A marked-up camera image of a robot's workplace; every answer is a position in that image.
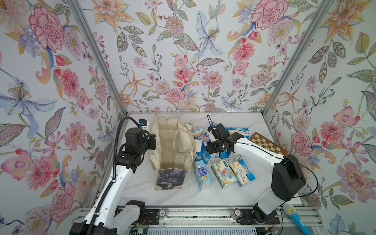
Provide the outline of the orange blue tissue pack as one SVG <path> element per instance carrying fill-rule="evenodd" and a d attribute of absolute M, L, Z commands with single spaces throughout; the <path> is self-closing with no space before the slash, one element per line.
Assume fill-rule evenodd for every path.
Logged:
<path fill-rule="evenodd" d="M 239 161 L 230 163 L 230 168 L 238 179 L 238 185 L 244 187 L 255 181 L 255 176 L 248 168 L 246 162 L 241 159 Z"/>

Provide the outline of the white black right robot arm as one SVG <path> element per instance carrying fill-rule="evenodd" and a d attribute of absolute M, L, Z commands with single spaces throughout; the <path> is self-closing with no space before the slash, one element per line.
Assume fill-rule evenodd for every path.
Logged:
<path fill-rule="evenodd" d="M 231 151 L 264 168 L 271 174 L 271 182 L 266 195 L 258 201 L 252 210 L 256 223 L 262 224 L 281 205 L 290 201 L 306 184 L 306 179 L 297 158 L 291 154 L 286 157 L 269 151 L 244 137 L 242 134 L 230 134 L 220 123 L 209 126 L 210 142 L 206 150 L 210 154 Z"/>

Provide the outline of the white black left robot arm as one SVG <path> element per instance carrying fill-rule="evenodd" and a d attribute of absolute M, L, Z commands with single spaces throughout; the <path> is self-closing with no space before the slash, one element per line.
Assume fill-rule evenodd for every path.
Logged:
<path fill-rule="evenodd" d="M 112 176 L 97 202 L 81 223 L 74 223 L 70 235 L 125 235 L 146 220 L 146 206 L 142 201 L 131 200 L 122 210 L 121 191 L 135 174 L 148 150 L 156 149 L 156 137 L 135 127 L 125 133 L 126 143 L 115 156 Z"/>

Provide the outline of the cream canvas tote bag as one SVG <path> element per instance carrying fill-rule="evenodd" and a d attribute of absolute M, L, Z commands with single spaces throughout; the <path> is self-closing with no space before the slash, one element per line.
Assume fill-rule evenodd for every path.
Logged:
<path fill-rule="evenodd" d="M 190 171 L 196 143 L 179 117 L 156 115 L 150 133 L 155 135 L 156 149 L 149 150 L 149 160 L 156 171 L 156 191 L 179 190 Z"/>

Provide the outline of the green cartoon tissue pack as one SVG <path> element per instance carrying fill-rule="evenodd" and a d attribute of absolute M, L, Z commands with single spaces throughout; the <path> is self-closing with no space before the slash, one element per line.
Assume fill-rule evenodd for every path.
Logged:
<path fill-rule="evenodd" d="M 213 163 L 211 169 L 223 189 L 238 181 L 238 178 L 225 160 Z"/>

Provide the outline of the blue cartoon tissue pack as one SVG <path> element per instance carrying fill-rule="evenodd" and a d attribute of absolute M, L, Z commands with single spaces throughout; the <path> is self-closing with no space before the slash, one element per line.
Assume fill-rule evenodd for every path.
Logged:
<path fill-rule="evenodd" d="M 205 190 L 211 186 L 211 178 L 203 160 L 195 161 L 195 173 L 199 189 Z"/>

